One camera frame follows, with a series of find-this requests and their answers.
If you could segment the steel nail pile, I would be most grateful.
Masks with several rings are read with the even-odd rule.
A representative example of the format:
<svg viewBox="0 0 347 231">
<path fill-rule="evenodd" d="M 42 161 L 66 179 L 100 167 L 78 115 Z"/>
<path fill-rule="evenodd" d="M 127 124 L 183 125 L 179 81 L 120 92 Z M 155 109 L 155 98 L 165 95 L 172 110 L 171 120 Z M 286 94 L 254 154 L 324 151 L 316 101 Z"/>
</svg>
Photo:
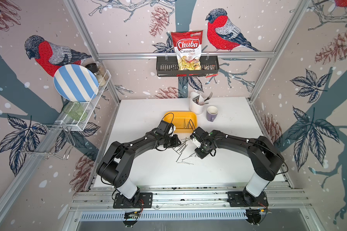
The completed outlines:
<svg viewBox="0 0 347 231">
<path fill-rule="evenodd" d="M 176 163 L 179 161 L 179 159 L 182 156 L 183 152 L 187 148 L 189 141 L 190 141 L 189 137 L 184 138 L 184 139 L 181 140 L 181 144 L 179 146 L 173 148 L 173 150 L 178 154 L 178 158 L 176 160 Z"/>
</svg>

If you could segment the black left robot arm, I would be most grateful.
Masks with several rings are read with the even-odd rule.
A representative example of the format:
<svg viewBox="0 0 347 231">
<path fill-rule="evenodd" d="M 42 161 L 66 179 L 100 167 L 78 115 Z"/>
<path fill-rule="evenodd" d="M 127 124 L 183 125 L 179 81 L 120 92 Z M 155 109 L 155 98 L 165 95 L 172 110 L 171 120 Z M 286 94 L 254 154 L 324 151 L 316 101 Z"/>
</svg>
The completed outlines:
<svg viewBox="0 0 347 231">
<path fill-rule="evenodd" d="M 178 147 L 181 141 L 174 134 L 175 129 L 173 123 L 162 120 L 142 138 L 126 143 L 113 142 L 97 167 L 101 182 L 113 186 L 127 200 L 137 200 L 139 188 L 129 178 L 134 159 L 149 150 L 163 152 Z"/>
</svg>

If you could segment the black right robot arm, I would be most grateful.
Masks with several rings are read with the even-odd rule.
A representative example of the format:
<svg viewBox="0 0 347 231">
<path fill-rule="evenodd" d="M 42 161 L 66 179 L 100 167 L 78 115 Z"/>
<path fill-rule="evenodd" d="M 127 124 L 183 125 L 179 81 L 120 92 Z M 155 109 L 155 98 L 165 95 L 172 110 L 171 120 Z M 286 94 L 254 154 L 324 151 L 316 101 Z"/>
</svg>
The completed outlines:
<svg viewBox="0 0 347 231">
<path fill-rule="evenodd" d="M 246 205 L 260 202 L 260 195 L 268 184 L 280 174 L 284 158 L 276 147 L 264 136 L 243 138 L 225 134 L 218 130 L 206 132 L 197 127 L 190 135 L 196 145 L 195 153 L 200 159 L 208 155 L 215 156 L 217 149 L 230 150 L 249 157 L 254 174 L 243 190 Z"/>
</svg>

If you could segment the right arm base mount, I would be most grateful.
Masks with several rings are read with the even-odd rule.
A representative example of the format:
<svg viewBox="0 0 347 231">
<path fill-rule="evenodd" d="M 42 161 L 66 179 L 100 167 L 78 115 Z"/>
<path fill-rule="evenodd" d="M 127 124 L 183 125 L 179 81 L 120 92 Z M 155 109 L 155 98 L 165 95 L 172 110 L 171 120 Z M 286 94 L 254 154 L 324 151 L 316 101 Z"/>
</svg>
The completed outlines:
<svg viewBox="0 0 347 231">
<path fill-rule="evenodd" d="M 240 207 L 268 207 L 267 195 L 264 191 L 258 197 L 252 196 L 245 191 L 230 191 L 227 192 L 227 202 L 232 208 Z"/>
</svg>

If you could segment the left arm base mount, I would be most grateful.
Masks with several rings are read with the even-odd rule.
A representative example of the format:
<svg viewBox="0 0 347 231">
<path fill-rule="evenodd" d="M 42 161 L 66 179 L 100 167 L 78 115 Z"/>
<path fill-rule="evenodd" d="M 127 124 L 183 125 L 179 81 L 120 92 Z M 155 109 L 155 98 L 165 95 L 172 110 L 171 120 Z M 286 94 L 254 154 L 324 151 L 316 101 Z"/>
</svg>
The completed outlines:
<svg viewBox="0 0 347 231">
<path fill-rule="evenodd" d="M 153 193 L 141 192 L 139 195 L 133 196 L 128 199 L 121 193 L 117 193 L 114 198 L 114 209 L 121 208 L 151 208 L 153 201 Z"/>
</svg>

